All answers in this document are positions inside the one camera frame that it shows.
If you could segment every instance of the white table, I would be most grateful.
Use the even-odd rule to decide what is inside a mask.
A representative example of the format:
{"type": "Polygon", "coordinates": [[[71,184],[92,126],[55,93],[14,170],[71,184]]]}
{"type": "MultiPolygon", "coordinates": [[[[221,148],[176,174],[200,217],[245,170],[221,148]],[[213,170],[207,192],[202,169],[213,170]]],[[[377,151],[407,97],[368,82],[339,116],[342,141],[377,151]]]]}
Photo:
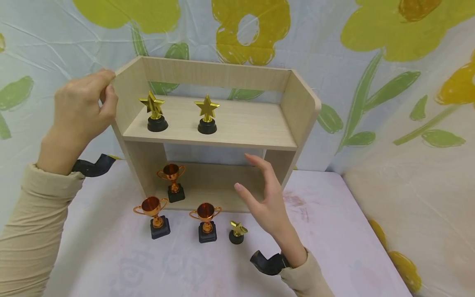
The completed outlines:
{"type": "MultiPolygon", "coordinates": [[[[294,171],[284,196],[336,296],[411,296],[339,175],[294,171]]],[[[280,252],[250,214],[219,214],[218,240],[200,244],[198,220],[164,210],[171,234],[152,240],[150,218],[132,212],[141,199],[125,161],[86,179],[69,208],[45,296],[294,296],[279,276],[249,262],[258,249],[267,258],[280,252]],[[230,220],[249,230],[241,245],[229,242],[230,220]]]]}

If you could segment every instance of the wooden shelf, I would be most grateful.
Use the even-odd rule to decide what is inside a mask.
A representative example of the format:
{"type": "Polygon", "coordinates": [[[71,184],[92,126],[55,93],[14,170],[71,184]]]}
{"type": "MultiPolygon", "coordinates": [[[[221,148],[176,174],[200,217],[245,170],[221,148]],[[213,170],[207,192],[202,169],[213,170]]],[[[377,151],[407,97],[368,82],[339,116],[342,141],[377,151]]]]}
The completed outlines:
{"type": "MultiPolygon", "coordinates": [[[[169,182],[156,172],[170,163],[165,143],[266,149],[264,159],[272,164],[284,188],[305,142],[317,120],[321,102],[303,79],[291,69],[233,65],[157,57],[136,57],[116,71],[112,82],[119,96],[112,124],[117,141],[142,199],[168,197],[169,182]],[[282,92],[280,104],[214,100],[218,131],[198,132],[200,109],[194,101],[203,98],[163,96],[163,115],[168,128],[150,132],[150,114],[139,98],[147,97],[150,81],[246,90],[282,92]]],[[[262,173],[251,166],[180,163],[186,172],[179,178],[186,199],[167,208],[195,210],[209,202],[224,211],[248,212],[234,191],[234,184],[246,186],[256,199],[264,193],[262,173]]]]}
{"type": "Polygon", "coordinates": [[[271,103],[250,103],[214,100],[221,104],[216,109],[218,131],[211,135],[198,132],[200,108],[194,101],[203,98],[160,96],[168,128],[162,132],[147,130],[147,108],[139,112],[123,134],[125,140],[172,144],[198,144],[245,148],[296,151],[294,141],[280,106],[271,103]]]}
{"type": "MultiPolygon", "coordinates": [[[[264,179],[261,171],[252,166],[179,163],[186,167],[178,182],[185,190],[186,198],[169,203],[168,210],[196,210],[203,202],[220,206],[227,212],[249,212],[247,206],[234,190],[234,184],[244,185],[256,199],[262,201],[264,179]]],[[[168,198],[169,181],[156,178],[156,193],[159,198],[168,198]]]]}

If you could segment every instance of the trophy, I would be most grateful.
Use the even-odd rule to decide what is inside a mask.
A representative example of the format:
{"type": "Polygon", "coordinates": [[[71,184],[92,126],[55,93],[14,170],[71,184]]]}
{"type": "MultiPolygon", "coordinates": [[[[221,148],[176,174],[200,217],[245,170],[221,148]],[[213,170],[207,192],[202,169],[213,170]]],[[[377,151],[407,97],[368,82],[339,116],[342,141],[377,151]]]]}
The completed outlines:
{"type": "Polygon", "coordinates": [[[158,199],[157,197],[149,197],[142,202],[142,205],[135,206],[133,211],[138,214],[143,214],[153,219],[150,220],[150,230],[152,231],[152,239],[157,239],[170,234],[170,224],[165,216],[158,216],[158,213],[167,206],[168,200],[165,198],[158,199]]]}
{"type": "Polygon", "coordinates": [[[216,226],[212,219],[216,217],[221,210],[220,207],[214,207],[212,204],[206,202],[198,206],[197,210],[190,212],[190,217],[201,221],[201,224],[198,227],[200,243],[212,242],[218,239],[216,226]]]}
{"type": "Polygon", "coordinates": [[[171,186],[168,186],[168,199],[170,203],[185,199],[185,190],[180,183],[177,183],[177,179],[183,173],[185,173],[185,166],[178,166],[176,164],[168,164],[163,170],[157,172],[158,177],[171,182],[171,186]]]}
{"type": "Polygon", "coordinates": [[[229,232],[229,240],[234,244],[241,244],[244,241],[244,234],[247,233],[247,229],[244,228],[241,223],[231,221],[232,230],[229,232]]]}
{"type": "Polygon", "coordinates": [[[214,110],[219,107],[219,104],[212,103],[209,99],[209,95],[206,95],[205,100],[195,101],[195,104],[201,108],[200,115],[204,115],[202,119],[199,120],[198,131],[202,134],[213,134],[218,129],[216,127],[216,121],[213,119],[214,110]]]}
{"type": "Polygon", "coordinates": [[[162,108],[160,107],[164,100],[156,99],[155,96],[149,91],[148,98],[139,99],[140,102],[147,106],[147,113],[152,112],[152,115],[148,119],[147,128],[152,132],[160,132],[168,128],[168,123],[163,116],[162,108]]]}

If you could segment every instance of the fabric backdrop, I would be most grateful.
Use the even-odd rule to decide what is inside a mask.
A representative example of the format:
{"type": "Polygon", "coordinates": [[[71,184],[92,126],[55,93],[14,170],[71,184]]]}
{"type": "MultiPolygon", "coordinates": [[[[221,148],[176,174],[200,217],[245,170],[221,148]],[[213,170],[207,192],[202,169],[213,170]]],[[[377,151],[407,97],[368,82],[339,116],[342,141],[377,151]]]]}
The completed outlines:
{"type": "MultiPolygon", "coordinates": [[[[344,176],[412,293],[475,296],[473,16],[473,0],[3,0],[1,226],[66,81],[137,55],[294,68],[323,102],[298,169],[344,176]]],[[[167,146],[181,161],[243,163],[242,151],[167,146]]],[[[111,130],[82,158],[100,153],[122,154],[111,130]]]]}

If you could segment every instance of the black trophy base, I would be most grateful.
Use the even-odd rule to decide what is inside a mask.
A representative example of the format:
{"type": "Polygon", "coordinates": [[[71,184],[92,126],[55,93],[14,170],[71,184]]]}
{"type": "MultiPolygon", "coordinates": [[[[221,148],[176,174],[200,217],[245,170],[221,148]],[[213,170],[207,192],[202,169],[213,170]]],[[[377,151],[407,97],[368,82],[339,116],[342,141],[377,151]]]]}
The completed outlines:
{"type": "Polygon", "coordinates": [[[211,122],[207,123],[203,119],[199,120],[198,131],[201,134],[213,134],[218,130],[216,127],[216,121],[211,119],[211,122]]]}
{"type": "Polygon", "coordinates": [[[203,225],[204,223],[201,222],[201,224],[198,227],[198,236],[199,236],[199,242],[200,243],[206,243],[206,242],[213,242],[218,239],[218,236],[216,234],[216,226],[213,221],[210,222],[211,225],[213,226],[213,231],[211,233],[204,233],[203,232],[203,225]]]}
{"type": "Polygon", "coordinates": [[[185,190],[183,189],[180,183],[178,184],[178,186],[180,187],[180,190],[177,193],[173,193],[171,191],[171,186],[168,186],[168,201],[170,203],[185,199],[185,190]]]}
{"type": "Polygon", "coordinates": [[[157,120],[154,120],[149,117],[149,123],[147,125],[147,128],[149,129],[149,131],[152,131],[152,132],[161,132],[165,130],[166,128],[168,128],[168,123],[165,120],[164,116],[161,116],[157,120]]]}
{"type": "Polygon", "coordinates": [[[236,237],[234,236],[234,231],[231,230],[229,232],[229,241],[231,241],[234,244],[241,244],[244,241],[244,235],[236,237]]]}
{"type": "Polygon", "coordinates": [[[153,226],[153,219],[150,220],[150,230],[152,231],[152,239],[157,239],[160,237],[163,237],[165,235],[170,234],[170,224],[168,223],[168,218],[165,216],[161,216],[161,219],[163,220],[163,225],[161,228],[155,228],[153,226]]]}

